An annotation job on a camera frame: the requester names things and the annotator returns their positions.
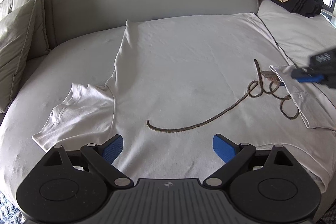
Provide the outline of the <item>light grey t-shirt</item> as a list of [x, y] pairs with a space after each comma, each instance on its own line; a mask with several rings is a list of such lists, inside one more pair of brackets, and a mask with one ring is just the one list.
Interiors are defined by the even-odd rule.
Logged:
[[285, 146], [322, 192], [335, 171], [335, 91], [300, 84], [254, 14], [127, 22], [104, 86], [73, 84], [33, 136], [77, 150], [116, 134], [130, 177], [204, 180], [222, 166], [213, 137]]

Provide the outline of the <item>black folded garment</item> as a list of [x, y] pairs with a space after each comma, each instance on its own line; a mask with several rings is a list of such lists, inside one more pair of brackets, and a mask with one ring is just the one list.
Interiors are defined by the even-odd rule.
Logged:
[[315, 17], [323, 9], [323, 0], [288, 0], [281, 2], [279, 0], [270, 0], [287, 11], [305, 16], [307, 18]]

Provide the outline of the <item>patterned floor rug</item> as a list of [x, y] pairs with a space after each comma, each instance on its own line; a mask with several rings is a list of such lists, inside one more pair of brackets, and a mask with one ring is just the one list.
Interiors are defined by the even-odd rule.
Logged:
[[0, 223], [22, 224], [24, 222], [21, 211], [0, 192]]

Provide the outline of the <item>grey fabric sofa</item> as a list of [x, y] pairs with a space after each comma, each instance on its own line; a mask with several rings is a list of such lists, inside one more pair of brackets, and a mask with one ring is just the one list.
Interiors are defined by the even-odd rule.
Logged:
[[[187, 16], [254, 14], [290, 67], [335, 46], [335, 28], [322, 15], [293, 14], [270, 0], [44, 0], [52, 50], [28, 63], [25, 84], [1, 124], [1, 192], [17, 203], [19, 185], [49, 150], [33, 139], [73, 84], [104, 86], [114, 72], [127, 22]], [[335, 200], [335, 171], [317, 215]]]

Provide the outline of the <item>front olive cushion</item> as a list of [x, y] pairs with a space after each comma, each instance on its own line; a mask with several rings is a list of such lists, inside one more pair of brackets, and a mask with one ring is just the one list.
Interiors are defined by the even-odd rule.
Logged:
[[30, 49], [29, 25], [20, 12], [1, 20], [1, 113], [5, 114], [15, 99]]

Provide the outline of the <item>olive cushion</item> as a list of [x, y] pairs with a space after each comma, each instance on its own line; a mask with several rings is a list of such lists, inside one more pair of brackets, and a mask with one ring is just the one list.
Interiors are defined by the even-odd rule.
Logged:
[[20, 12], [1, 20], [1, 113], [5, 114], [15, 99], [30, 49], [29, 25]]
[[49, 42], [46, 34], [44, 0], [3, 0], [1, 2], [1, 19], [20, 12], [26, 17], [29, 25], [30, 49], [27, 60], [35, 59], [49, 53]]

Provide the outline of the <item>rear olive cushion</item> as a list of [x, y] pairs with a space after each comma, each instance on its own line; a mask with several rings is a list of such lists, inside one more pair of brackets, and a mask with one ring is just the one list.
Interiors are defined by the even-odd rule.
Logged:
[[1, 2], [1, 19], [20, 12], [26, 17], [29, 25], [30, 49], [27, 60], [35, 59], [49, 53], [49, 42], [46, 34], [44, 0], [3, 0]]

